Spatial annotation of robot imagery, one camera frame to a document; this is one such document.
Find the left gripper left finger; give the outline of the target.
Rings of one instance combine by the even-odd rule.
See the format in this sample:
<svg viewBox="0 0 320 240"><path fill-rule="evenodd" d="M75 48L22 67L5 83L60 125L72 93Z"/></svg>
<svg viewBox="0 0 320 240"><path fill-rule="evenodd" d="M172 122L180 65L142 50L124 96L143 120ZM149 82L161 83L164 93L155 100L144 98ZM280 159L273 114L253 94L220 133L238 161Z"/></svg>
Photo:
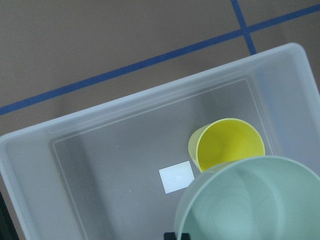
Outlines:
<svg viewBox="0 0 320 240"><path fill-rule="evenodd" d="M177 240L176 234L174 232L165 232L163 234L164 240Z"/></svg>

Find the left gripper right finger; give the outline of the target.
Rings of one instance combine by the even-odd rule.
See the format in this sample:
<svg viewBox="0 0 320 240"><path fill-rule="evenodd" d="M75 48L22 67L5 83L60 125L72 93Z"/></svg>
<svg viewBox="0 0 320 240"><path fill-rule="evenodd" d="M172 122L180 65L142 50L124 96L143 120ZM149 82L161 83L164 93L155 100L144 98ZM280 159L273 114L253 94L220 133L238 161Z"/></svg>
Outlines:
<svg viewBox="0 0 320 240"><path fill-rule="evenodd" d="M182 233L180 240L189 240L189 234L188 233Z"/></svg>

